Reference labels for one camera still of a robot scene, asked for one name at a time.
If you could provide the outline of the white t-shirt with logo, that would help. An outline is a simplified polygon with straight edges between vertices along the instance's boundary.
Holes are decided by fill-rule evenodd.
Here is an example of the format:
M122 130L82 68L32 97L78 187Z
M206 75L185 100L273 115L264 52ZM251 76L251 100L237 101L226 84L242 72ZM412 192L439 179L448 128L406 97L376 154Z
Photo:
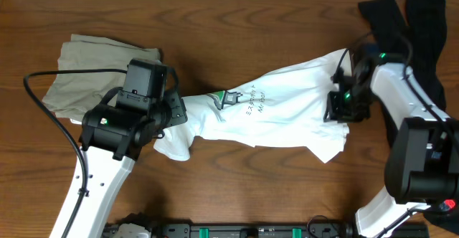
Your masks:
M344 149L349 127L324 121L327 95L338 68L350 73L340 49L300 64L273 70L231 90L184 97L187 121L167 128L154 148L176 161L189 160L194 138L246 145L306 147L322 162Z

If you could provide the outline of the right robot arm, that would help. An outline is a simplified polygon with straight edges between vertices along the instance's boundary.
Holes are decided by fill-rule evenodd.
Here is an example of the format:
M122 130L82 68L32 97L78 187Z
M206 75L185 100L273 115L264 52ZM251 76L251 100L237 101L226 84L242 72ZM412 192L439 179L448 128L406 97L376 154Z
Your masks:
M355 213L345 237L410 236L403 223L416 213L449 216L458 210L458 121L427 96L408 62L411 54L381 52L375 44L346 49L351 73L331 80L326 122L358 123L378 100L396 128L384 168L384 187Z

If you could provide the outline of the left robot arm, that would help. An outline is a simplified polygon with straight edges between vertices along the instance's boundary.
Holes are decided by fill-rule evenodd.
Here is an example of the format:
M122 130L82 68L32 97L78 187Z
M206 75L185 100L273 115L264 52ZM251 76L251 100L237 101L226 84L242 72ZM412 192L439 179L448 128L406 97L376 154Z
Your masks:
M186 121L175 69L132 59L123 86L110 89L82 119L82 159L52 237L100 237L142 148Z

